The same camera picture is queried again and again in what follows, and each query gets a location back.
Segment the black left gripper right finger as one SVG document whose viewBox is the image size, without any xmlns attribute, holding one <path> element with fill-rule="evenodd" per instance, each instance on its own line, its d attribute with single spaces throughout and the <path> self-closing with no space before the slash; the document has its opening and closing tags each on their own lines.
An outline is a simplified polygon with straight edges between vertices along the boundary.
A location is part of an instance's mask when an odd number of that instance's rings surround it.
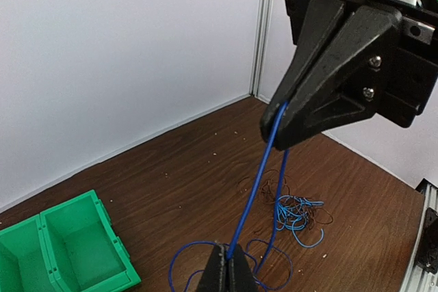
<svg viewBox="0 0 438 292">
<path fill-rule="evenodd" d="M 240 245 L 236 245 L 231 259 L 228 260 L 228 291 L 258 292 L 255 278 Z"/>
</svg>

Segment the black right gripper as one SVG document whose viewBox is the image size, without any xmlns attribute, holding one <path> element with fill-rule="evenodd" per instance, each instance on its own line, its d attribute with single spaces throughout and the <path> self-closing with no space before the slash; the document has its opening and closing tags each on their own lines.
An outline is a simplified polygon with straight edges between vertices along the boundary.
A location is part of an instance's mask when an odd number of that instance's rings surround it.
<svg viewBox="0 0 438 292">
<path fill-rule="evenodd" d="M 407 128 L 437 81 L 437 15 L 397 0 L 285 0 L 296 50 L 261 120 L 285 150 L 379 114 Z"/>
</svg>

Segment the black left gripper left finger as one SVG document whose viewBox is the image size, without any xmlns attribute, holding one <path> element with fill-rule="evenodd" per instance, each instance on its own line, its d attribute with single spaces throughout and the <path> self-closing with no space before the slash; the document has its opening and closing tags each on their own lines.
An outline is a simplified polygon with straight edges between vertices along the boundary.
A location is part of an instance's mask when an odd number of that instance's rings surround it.
<svg viewBox="0 0 438 292">
<path fill-rule="evenodd" d="M 224 244 L 215 245 L 208 258 L 196 292 L 227 291 L 227 249 Z"/>
</svg>

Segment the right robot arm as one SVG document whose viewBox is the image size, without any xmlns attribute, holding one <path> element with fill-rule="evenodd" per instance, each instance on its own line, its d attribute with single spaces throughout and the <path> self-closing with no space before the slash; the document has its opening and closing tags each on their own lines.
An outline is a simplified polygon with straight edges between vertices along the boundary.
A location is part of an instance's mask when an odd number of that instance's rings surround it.
<svg viewBox="0 0 438 292">
<path fill-rule="evenodd" d="M 380 115 L 421 115 L 437 82 L 436 0 L 285 0 L 294 55 L 260 121 L 269 148 Z"/>
</svg>

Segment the green plastic bin right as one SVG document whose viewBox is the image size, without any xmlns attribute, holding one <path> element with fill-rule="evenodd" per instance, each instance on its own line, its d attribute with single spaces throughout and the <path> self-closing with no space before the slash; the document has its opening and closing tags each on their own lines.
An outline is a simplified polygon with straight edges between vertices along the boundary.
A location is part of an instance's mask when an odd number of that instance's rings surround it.
<svg viewBox="0 0 438 292">
<path fill-rule="evenodd" d="M 40 221 L 61 291 L 126 291 L 141 283 L 95 190 L 42 211 Z"/>
</svg>

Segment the green plastic bin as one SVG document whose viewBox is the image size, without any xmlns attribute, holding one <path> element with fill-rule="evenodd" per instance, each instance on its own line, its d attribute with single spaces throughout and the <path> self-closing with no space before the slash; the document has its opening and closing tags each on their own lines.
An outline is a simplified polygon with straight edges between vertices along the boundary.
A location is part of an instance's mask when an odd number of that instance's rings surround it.
<svg viewBox="0 0 438 292">
<path fill-rule="evenodd" d="M 1 231 L 1 290 L 52 291 L 33 216 Z"/>
<path fill-rule="evenodd" d="M 40 221 L 61 291 L 126 291 L 141 283 L 95 190 L 42 211 Z"/>
</svg>

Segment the green plastic bin middle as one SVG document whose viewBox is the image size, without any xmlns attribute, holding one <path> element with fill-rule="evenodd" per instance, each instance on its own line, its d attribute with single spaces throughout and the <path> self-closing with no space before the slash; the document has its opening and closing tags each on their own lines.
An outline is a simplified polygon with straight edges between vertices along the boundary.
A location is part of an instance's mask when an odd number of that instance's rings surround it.
<svg viewBox="0 0 438 292">
<path fill-rule="evenodd" d="M 52 291 L 33 216 L 1 231 L 1 290 Z"/>
</svg>

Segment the right aluminium frame post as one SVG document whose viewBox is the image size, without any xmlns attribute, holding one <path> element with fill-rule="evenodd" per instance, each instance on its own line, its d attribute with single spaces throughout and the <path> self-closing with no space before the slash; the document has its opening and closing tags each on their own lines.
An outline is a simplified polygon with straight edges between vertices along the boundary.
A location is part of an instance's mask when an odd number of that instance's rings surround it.
<svg viewBox="0 0 438 292">
<path fill-rule="evenodd" d="M 249 94 L 254 97 L 259 96 L 271 12 L 272 0 L 258 1 L 253 64 L 249 87 Z"/>
</svg>

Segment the aluminium front rail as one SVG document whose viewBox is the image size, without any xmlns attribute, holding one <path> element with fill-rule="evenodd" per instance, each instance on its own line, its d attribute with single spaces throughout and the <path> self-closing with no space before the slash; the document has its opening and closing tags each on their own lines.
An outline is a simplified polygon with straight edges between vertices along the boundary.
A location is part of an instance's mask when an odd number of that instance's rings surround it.
<svg viewBox="0 0 438 292">
<path fill-rule="evenodd" d="M 437 187 L 423 178 L 415 190 L 424 205 L 400 291 L 437 291 Z"/>
</svg>

